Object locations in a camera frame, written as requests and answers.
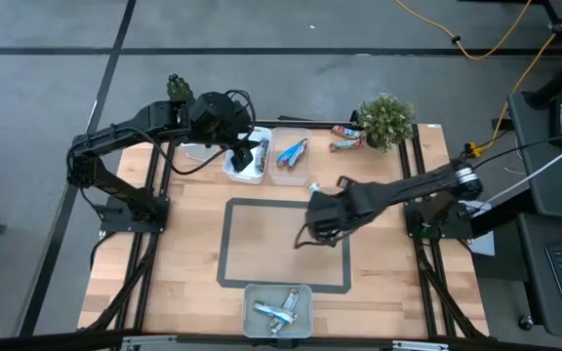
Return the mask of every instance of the plastic bin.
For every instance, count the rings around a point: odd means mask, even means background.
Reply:
[[[293,168],[277,166],[277,158],[285,150],[297,142],[307,139],[307,149]],[[309,179],[309,149],[311,148],[311,133],[304,128],[275,128],[272,130],[270,144],[270,162],[268,172],[272,182],[277,185],[303,186]]]
[[[185,156],[194,159],[199,162],[206,161],[210,157],[212,157],[215,153],[221,151],[221,149],[216,146],[212,145],[211,147],[205,147],[203,144],[193,144],[187,143],[183,144],[182,147],[185,150]]]
[[[296,289],[300,296],[294,312],[297,319],[283,327],[277,334],[268,330],[268,322],[272,317],[266,316],[253,308],[256,300],[269,305],[281,307],[290,293]],[[242,333],[252,338],[308,338],[313,333],[313,300],[308,285],[261,285],[250,284],[244,289],[244,316]]]
[[[244,137],[246,134],[240,134],[238,137]],[[268,139],[268,150],[266,155],[265,164],[263,165],[263,172],[258,171],[255,167],[256,157],[260,152],[261,147],[257,146],[251,149],[251,154],[253,155],[253,162],[251,162],[242,172],[235,172],[233,164],[231,164],[231,157],[233,157],[233,151],[227,150],[224,156],[224,164],[222,165],[222,170],[229,176],[231,180],[249,183],[249,184],[260,184],[263,180],[263,175],[265,174],[265,169],[270,163],[270,145],[272,145],[272,132],[268,128],[255,127],[249,140],[261,141],[263,138]]]

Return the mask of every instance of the potted plant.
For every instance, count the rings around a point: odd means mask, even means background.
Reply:
[[[366,131],[368,145],[382,151],[387,151],[414,134],[413,106],[389,94],[380,94],[370,101],[362,102],[357,122]]]

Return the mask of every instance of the small green plant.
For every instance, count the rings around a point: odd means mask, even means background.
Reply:
[[[166,94],[171,101],[193,101],[194,96],[190,90],[190,85],[187,84],[182,77],[173,73],[168,76],[166,83]]]
[[[387,151],[414,134],[413,106],[388,94],[380,94],[370,101],[362,102],[357,121],[368,135],[368,144],[382,151]]]

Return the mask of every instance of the yellow cable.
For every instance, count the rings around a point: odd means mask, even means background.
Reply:
[[[515,83],[515,86],[513,87],[513,89],[511,90],[512,94],[515,94],[515,92],[517,91],[517,89],[519,89],[519,86],[522,84],[522,82],[524,81],[524,78],[526,78],[526,76],[528,75],[528,73],[531,71],[531,69],[533,69],[533,66],[537,63],[537,61],[539,60],[539,58],[542,56],[543,52],[545,51],[545,49],[547,49],[547,47],[550,45],[550,43],[552,42],[552,40],[554,40],[554,38],[556,37],[556,34],[552,34],[550,35],[549,39],[547,39],[547,41],[545,42],[545,44],[543,44],[542,48],[539,50],[539,53],[535,56],[535,59],[533,59],[533,61],[531,62],[531,64],[528,66],[528,68],[526,68],[526,70],[524,71],[524,73],[522,74],[522,76],[519,78],[519,80],[517,81],[517,83]],[[496,124],[496,128],[494,129],[494,135],[492,136],[492,141],[487,144],[486,146],[483,146],[480,148],[481,151],[485,151],[489,148],[491,148],[492,146],[494,146],[494,141],[496,140],[496,136],[498,135],[498,130],[500,129],[500,124],[502,122],[502,120],[504,119],[504,115],[506,114],[506,110],[507,110],[508,104],[505,102],[504,103],[504,107],[502,108],[502,112],[500,114],[500,118],[498,119],[498,123]]]
[[[448,30],[448,28],[446,28],[445,26],[432,21],[430,19],[427,19],[417,13],[415,13],[413,10],[411,10],[409,7],[407,7],[407,5],[403,4],[400,0],[395,0],[396,3],[398,3],[398,5],[400,5],[403,9],[405,9],[408,13],[410,13],[411,15],[417,17],[420,20],[425,21],[426,23],[432,24],[438,28],[440,28],[441,30],[443,30],[444,32],[446,32],[446,34],[450,35],[451,38],[455,38],[456,35],[453,34],[450,30]],[[474,57],[472,55],[470,55],[465,48],[461,45],[460,41],[457,41],[457,46],[459,47],[459,49],[463,52],[463,54],[468,58],[468,59],[475,59],[475,60],[480,60],[480,59],[485,59],[486,57],[488,57],[489,55],[493,54],[495,50],[497,50],[506,40],[506,38],[508,38],[513,29],[515,29],[515,27],[519,24],[520,20],[522,20],[522,18],[524,17],[524,14],[526,13],[526,11],[528,10],[528,7],[530,6],[530,4],[532,3],[532,0],[528,0],[528,2],[526,3],[526,6],[524,6],[524,9],[522,9],[522,12],[519,14],[519,16],[517,17],[517,19],[515,20],[515,22],[513,23],[513,25],[511,26],[511,28],[506,32],[506,34],[503,36],[503,38],[500,40],[500,42],[498,42],[498,44],[496,45],[496,47],[492,50],[490,50],[489,52],[487,52],[487,54],[479,56],[479,57]],[[528,68],[526,68],[526,70],[524,71],[524,73],[522,74],[522,76],[519,78],[519,80],[517,81],[517,83],[515,84],[515,86],[513,87],[513,89],[511,90],[512,94],[515,94],[515,92],[519,89],[519,86],[522,84],[522,82],[524,81],[524,78],[526,78],[526,76],[528,75],[528,73],[531,71],[531,69],[533,69],[533,66],[535,66],[535,64],[537,64],[537,61],[539,61],[539,58],[542,56],[543,52],[545,51],[545,49],[547,49],[547,47],[550,45],[550,43],[552,42],[552,40],[554,40],[554,38],[556,37],[556,34],[552,34],[549,39],[547,39],[547,41],[545,42],[545,44],[543,44],[542,48],[539,50],[539,52],[537,53],[537,55],[535,56],[535,58],[533,59],[533,61],[531,62],[531,64],[528,66]],[[502,120],[504,119],[504,115],[506,114],[506,110],[508,109],[508,104],[505,102],[504,106],[502,107],[502,112],[500,114],[500,118],[498,119],[498,123],[496,124],[496,128],[494,129],[494,135],[492,136],[491,142],[489,144],[487,144],[486,146],[482,146],[482,147],[478,147],[478,151],[482,152],[485,151],[489,148],[491,148],[492,146],[494,146],[494,141],[496,140],[496,136],[498,135],[498,131],[500,130],[500,124],[502,122]]]
[[[446,34],[450,35],[451,38],[456,38],[457,36],[455,34],[453,34],[453,32],[451,32],[450,30],[448,30],[448,28],[446,28],[445,26],[432,21],[430,19],[427,19],[426,17],[423,17],[417,13],[415,13],[413,10],[411,10],[409,7],[407,7],[407,5],[403,4],[400,0],[396,0],[396,2],[398,3],[398,5],[400,5],[403,9],[405,9],[408,13],[410,13],[411,15],[417,17],[420,20],[425,21],[426,23],[432,24],[434,26],[436,26],[437,28],[443,30],[444,32],[446,32]],[[490,56],[491,54],[493,54],[503,43],[504,41],[511,35],[511,33],[513,32],[513,29],[515,29],[515,27],[519,24],[520,20],[522,20],[522,18],[524,17],[524,14],[526,14],[526,11],[528,10],[528,7],[531,5],[531,3],[533,2],[533,0],[528,0],[528,2],[526,3],[526,5],[524,6],[524,9],[522,9],[522,12],[519,14],[519,16],[517,17],[517,19],[515,20],[515,22],[513,23],[513,25],[511,26],[511,28],[506,32],[506,34],[503,36],[503,38],[498,42],[498,44],[494,47],[494,49],[490,50],[489,52],[487,52],[487,54],[481,55],[481,56],[472,56],[470,55],[465,48],[463,47],[463,45],[461,45],[461,40],[457,41],[457,46],[459,47],[459,50],[462,51],[462,53],[465,55],[466,58],[468,59],[474,59],[474,60],[480,60],[480,59],[486,59],[488,56]]]

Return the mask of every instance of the clear plastic container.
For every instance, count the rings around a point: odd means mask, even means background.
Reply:
[[[212,145],[211,147],[206,147],[203,144],[182,144],[182,147],[185,150],[185,155],[191,159],[194,159],[199,162],[204,162],[210,157],[212,157],[217,152],[221,151],[221,149],[216,146]]]
[[[285,150],[307,139],[307,148],[291,169],[277,166],[277,158]],[[309,149],[311,148],[311,133],[305,128],[275,128],[272,130],[270,145],[270,161],[268,172],[272,182],[277,185],[303,186],[309,179]]]

